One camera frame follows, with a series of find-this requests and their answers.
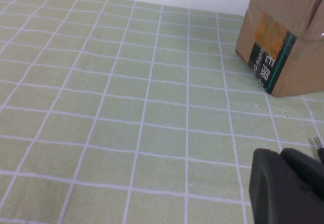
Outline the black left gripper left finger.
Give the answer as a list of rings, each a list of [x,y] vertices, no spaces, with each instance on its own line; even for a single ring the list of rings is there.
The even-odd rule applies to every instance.
[[[323,200],[275,151],[254,151],[249,195],[255,223],[323,223]]]

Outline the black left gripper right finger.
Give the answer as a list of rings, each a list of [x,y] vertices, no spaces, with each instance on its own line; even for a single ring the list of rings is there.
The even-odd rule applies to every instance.
[[[292,148],[284,148],[280,156],[294,172],[323,200],[323,148],[317,150],[320,162]]]

